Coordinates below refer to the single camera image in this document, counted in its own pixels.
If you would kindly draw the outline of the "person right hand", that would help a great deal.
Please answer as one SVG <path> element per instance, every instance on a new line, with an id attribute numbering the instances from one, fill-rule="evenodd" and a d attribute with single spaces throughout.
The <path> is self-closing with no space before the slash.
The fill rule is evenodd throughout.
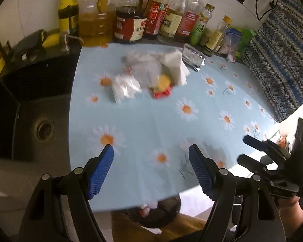
<path id="1" fill-rule="evenodd" d="M 278 198 L 277 208 L 284 226 L 286 238 L 292 235 L 303 224 L 303 209 L 299 204 L 300 197 L 293 196 L 291 198 Z"/>

